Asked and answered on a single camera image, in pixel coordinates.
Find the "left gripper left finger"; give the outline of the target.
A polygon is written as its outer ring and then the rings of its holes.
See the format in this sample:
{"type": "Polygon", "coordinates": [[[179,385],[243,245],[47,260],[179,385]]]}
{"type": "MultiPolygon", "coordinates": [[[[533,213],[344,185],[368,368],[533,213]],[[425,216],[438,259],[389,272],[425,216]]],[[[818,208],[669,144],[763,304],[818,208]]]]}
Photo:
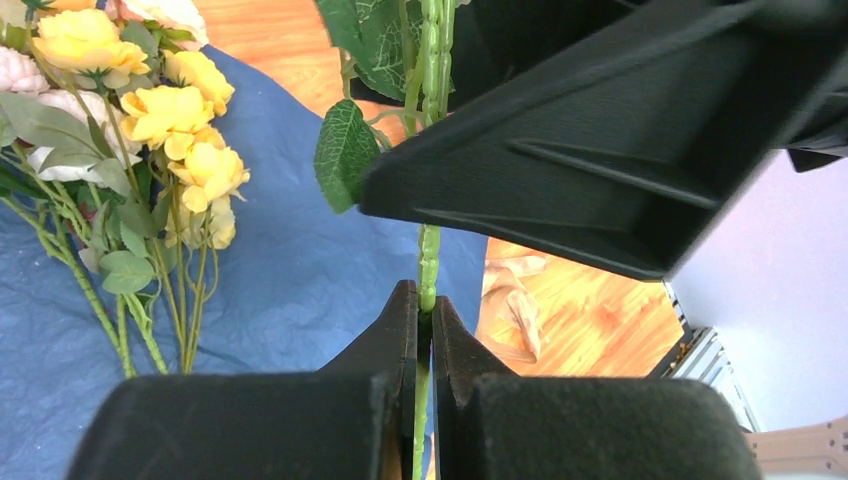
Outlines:
{"type": "Polygon", "coordinates": [[[313,372],[136,377],[86,431],[71,479],[410,479],[418,297],[313,372]]]}

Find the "flower bouquet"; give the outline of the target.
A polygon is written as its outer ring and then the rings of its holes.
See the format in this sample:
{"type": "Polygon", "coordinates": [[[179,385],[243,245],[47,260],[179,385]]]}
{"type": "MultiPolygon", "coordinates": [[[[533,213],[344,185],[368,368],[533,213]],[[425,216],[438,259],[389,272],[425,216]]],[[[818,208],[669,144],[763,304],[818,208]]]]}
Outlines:
{"type": "Polygon", "coordinates": [[[234,86],[191,1],[1,5],[1,201],[77,280],[126,376],[163,302],[193,371],[250,173],[214,121],[234,86]]]}

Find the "pink rose stem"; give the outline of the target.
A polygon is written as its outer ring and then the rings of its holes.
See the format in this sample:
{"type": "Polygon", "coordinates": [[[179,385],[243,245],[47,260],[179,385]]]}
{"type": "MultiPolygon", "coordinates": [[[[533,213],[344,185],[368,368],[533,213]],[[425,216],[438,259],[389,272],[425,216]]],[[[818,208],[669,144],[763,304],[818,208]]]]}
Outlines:
{"type": "MultiPolygon", "coordinates": [[[[408,141],[418,140],[448,115],[456,10],[454,1],[319,3],[341,55],[342,77],[360,77],[400,101],[408,141]]],[[[334,211],[363,204],[366,169],[387,151],[381,133],[351,97],[327,111],[313,166],[334,211]]],[[[379,431],[368,445],[375,452],[377,479],[422,475],[436,329],[457,316],[451,302],[437,292],[440,228],[422,224],[418,246],[417,280],[400,282],[379,317],[326,365],[332,373],[362,373],[376,381],[379,431]]]]}

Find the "tan ribbon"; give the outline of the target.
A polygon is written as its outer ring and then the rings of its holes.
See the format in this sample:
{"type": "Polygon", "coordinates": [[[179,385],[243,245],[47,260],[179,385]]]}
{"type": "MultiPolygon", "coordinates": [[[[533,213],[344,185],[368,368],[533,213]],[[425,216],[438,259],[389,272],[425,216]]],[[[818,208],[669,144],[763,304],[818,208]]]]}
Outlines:
{"type": "Polygon", "coordinates": [[[535,364],[542,344],[539,335],[539,303],[522,278],[542,273],[549,261],[540,255],[486,259],[484,262],[480,319],[476,338],[492,353],[506,360],[535,364]],[[515,327],[522,346],[511,346],[485,334],[485,320],[505,320],[515,327]]]}

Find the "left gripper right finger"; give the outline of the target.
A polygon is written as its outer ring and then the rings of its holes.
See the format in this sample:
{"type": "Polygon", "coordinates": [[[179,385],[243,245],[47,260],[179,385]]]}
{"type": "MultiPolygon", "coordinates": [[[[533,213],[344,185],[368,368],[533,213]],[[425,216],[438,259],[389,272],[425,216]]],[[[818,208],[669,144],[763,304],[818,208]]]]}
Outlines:
{"type": "Polygon", "coordinates": [[[464,326],[432,314],[441,479],[758,479],[727,403],[665,378],[523,377],[464,326]]]}

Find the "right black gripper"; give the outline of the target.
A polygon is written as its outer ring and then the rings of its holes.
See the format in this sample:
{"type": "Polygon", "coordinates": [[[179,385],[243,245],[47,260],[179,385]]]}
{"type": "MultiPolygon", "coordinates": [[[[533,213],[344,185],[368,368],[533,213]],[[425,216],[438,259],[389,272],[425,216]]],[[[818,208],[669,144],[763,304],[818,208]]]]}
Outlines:
{"type": "Polygon", "coordinates": [[[459,7],[465,106],[376,159],[362,213],[659,280],[769,155],[847,159],[845,2],[633,2],[459,7]]]}

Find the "blue wrapping paper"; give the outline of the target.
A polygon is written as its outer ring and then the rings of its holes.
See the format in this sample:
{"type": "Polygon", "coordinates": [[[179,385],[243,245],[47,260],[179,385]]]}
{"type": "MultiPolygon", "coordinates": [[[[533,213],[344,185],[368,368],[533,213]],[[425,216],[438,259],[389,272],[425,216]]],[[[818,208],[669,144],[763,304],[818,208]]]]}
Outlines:
{"type": "MultiPolygon", "coordinates": [[[[416,276],[418,228],[335,214],[313,171],[320,118],[273,79],[208,47],[235,94],[217,121],[252,177],[202,323],[195,369],[313,370],[416,276]]],[[[1,475],[61,479],[120,360],[71,271],[1,211],[1,475]]]]}

